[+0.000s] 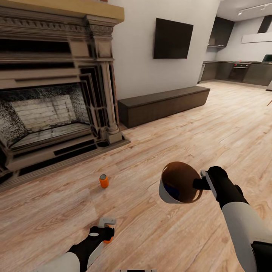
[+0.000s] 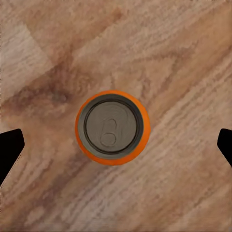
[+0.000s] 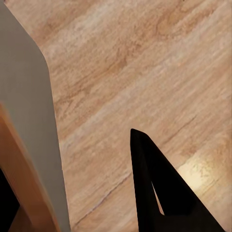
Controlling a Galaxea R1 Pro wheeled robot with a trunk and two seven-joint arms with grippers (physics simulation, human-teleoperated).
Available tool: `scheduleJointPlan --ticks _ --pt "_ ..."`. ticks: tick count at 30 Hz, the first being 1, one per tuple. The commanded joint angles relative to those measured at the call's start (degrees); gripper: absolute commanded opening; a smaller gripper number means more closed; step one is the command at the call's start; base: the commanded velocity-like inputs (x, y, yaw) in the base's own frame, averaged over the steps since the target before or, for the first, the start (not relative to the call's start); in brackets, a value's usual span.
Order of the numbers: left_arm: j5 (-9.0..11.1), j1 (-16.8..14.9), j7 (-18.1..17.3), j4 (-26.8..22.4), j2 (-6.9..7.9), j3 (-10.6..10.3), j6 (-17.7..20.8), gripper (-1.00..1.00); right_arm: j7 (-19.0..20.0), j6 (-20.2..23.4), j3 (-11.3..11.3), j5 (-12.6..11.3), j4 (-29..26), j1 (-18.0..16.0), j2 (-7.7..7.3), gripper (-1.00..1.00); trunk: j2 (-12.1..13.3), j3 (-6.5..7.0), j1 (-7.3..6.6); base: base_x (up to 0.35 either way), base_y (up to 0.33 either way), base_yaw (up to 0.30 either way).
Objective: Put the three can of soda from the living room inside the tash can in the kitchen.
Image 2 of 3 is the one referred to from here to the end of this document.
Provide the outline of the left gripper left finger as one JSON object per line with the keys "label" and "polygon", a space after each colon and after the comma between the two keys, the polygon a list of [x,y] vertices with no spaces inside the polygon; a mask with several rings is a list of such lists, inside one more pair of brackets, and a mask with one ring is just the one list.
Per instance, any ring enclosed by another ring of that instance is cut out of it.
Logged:
{"label": "left gripper left finger", "polygon": [[25,147],[20,128],[0,134],[0,185]]}

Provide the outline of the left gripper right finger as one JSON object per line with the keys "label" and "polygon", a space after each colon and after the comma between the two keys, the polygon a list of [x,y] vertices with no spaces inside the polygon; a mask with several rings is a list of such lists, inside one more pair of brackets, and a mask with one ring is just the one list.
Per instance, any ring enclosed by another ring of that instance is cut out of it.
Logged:
{"label": "left gripper right finger", "polygon": [[232,166],[232,130],[221,129],[218,136],[217,146]]}

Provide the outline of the can of soda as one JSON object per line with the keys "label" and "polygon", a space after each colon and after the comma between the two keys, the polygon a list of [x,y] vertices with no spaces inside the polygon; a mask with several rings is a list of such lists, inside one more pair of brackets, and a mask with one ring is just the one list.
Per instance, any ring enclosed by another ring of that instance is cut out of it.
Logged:
{"label": "can of soda", "polygon": [[133,95],[106,90],[91,96],[75,121],[80,148],[95,162],[120,165],[145,148],[150,122],[143,104]]}

